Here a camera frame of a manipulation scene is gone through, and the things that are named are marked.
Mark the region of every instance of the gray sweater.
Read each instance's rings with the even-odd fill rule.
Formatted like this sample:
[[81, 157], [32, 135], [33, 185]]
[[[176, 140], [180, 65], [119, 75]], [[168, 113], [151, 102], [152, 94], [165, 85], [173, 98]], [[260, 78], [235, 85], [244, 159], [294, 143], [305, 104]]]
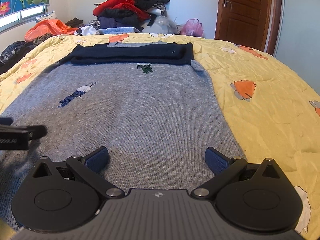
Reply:
[[230, 157], [243, 156], [211, 78], [196, 61], [53, 66], [2, 116], [13, 117], [13, 125], [48, 128], [47, 136], [30, 143], [29, 152], [7, 151], [0, 157], [0, 217], [15, 228], [12, 197], [44, 155], [64, 161], [106, 146], [110, 162], [101, 175], [125, 191], [196, 188], [213, 177], [204, 162], [210, 146]]

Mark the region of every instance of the leopard print fabric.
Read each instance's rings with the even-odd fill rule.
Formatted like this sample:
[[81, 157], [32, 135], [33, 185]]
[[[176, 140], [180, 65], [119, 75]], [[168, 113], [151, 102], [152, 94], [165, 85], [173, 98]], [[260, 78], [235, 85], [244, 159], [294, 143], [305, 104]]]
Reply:
[[46, 33], [45, 35], [41, 35], [39, 37], [36, 37], [33, 41], [32, 41], [32, 45], [35, 48], [36, 46], [38, 46], [39, 44], [41, 44], [42, 42], [46, 41], [48, 38], [51, 38], [53, 36], [53, 34], [51, 33]]

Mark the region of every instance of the pink plastic bag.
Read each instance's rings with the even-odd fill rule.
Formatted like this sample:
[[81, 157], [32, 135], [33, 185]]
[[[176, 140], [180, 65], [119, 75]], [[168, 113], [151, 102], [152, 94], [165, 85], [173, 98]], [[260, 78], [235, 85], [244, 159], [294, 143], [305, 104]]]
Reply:
[[202, 23], [198, 19], [188, 20], [181, 30], [181, 35], [202, 37], [203, 29]]

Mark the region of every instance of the wooden door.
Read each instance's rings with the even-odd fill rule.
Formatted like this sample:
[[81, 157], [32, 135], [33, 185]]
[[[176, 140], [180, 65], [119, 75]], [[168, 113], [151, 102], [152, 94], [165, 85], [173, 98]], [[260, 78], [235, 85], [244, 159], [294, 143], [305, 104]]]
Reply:
[[219, 0], [216, 39], [264, 50], [271, 0]]

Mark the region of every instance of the red garment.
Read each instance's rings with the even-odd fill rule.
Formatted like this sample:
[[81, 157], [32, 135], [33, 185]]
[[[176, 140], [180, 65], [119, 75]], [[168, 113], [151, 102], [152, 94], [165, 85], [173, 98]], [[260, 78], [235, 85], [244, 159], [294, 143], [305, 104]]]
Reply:
[[140, 10], [130, 3], [119, 3], [116, 6], [112, 7], [112, 9], [125, 9], [135, 12], [138, 15], [139, 21], [144, 21], [150, 18], [150, 15], [147, 12]]
[[107, 8], [108, 9], [125, 9], [125, 10], [133, 11], [137, 14], [140, 21], [150, 18], [150, 15], [148, 13], [134, 6], [134, 0], [105, 1], [104, 3], [100, 4], [97, 8], [93, 10], [93, 15], [96, 17], [99, 17], [99, 15]]
[[134, 4], [134, 0], [109, 0], [100, 4], [97, 8], [93, 10], [93, 15], [99, 17], [99, 15], [107, 8], [112, 9], [113, 6], [116, 6], [119, 3], [130, 3]]

